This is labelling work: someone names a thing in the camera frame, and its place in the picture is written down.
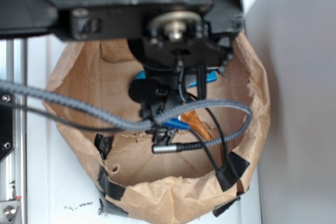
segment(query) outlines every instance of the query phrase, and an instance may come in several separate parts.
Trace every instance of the paper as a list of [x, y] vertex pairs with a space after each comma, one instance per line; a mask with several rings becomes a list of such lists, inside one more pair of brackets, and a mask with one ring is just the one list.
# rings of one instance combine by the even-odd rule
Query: paper
[[[81, 132], [58, 124], [59, 131], [76, 154], [81, 166], [97, 183], [99, 166], [108, 170], [111, 181], [127, 186], [120, 201], [111, 201], [129, 217], [150, 223], [186, 223], [214, 210], [246, 192], [258, 163], [269, 128], [269, 90], [267, 75], [243, 33], [235, 43], [236, 56], [226, 68], [225, 77], [207, 85], [207, 99], [231, 99], [251, 107], [254, 117], [244, 136], [229, 142], [229, 151], [250, 162], [240, 181], [222, 192], [203, 150], [152, 154], [151, 138], [144, 133], [123, 132], [114, 137], [113, 149], [102, 162], [93, 142], [96, 133]], [[134, 60], [126, 40], [69, 44], [48, 82], [48, 90], [104, 108], [122, 118], [139, 121], [140, 105], [128, 96], [128, 87], [142, 70]], [[68, 108], [46, 104], [48, 111], [67, 120], [89, 126], [110, 126]], [[229, 134], [239, 129], [243, 112], [233, 109], [213, 111]], [[218, 137], [215, 124], [203, 110], [201, 121]], [[174, 141], [194, 141], [190, 134], [177, 134]], [[221, 146], [212, 147], [220, 164]]]

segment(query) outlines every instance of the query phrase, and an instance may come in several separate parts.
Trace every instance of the black bracket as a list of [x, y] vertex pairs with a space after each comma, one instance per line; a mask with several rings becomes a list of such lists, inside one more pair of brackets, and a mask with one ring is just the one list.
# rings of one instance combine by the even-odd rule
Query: black bracket
[[[0, 101], [13, 103], [14, 96], [10, 93], [0, 92]], [[0, 105], [0, 163], [15, 148], [13, 109]]]

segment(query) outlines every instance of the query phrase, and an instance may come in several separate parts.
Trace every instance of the white enclosure panel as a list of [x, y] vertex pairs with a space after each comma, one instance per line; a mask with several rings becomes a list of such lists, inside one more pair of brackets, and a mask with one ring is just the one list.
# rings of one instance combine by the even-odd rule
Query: white enclosure panel
[[247, 35], [271, 91], [259, 162], [265, 224], [336, 220], [336, 0], [258, 0]]
[[[45, 88], [65, 46], [54, 36], [29, 40], [29, 85]], [[41, 102], [34, 99], [29, 99], [28, 104], [43, 108]], [[58, 133], [54, 122], [34, 114], [28, 114], [27, 121], [29, 224], [145, 223], [99, 215], [98, 190]], [[223, 215], [215, 218], [209, 213], [191, 223], [261, 224], [257, 173], [250, 190]]]

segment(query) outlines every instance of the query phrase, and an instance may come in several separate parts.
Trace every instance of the white wall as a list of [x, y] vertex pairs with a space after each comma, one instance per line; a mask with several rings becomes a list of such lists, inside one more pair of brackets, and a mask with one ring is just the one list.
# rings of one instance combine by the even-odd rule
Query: white wall
[[271, 90], [263, 223], [336, 223], [336, 0], [258, 0], [246, 31]]

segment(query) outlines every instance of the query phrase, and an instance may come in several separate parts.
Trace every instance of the wire connector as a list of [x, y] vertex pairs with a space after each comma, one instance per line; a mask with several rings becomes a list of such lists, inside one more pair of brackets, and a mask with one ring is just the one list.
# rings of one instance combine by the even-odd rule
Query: wire connector
[[170, 145], [160, 145], [160, 144], [152, 145], [153, 153], [171, 153], [171, 152], [181, 152], [181, 151], [183, 151], [183, 145], [181, 143], [170, 144]]
[[170, 119], [169, 121], [166, 121], [162, 124], [164, 127], [173, 128], [173, 129], [179, 129], [179, 130], [189, 130], [190, 125], [187, 123], [184, 123], [180, 121], [177, 118]]

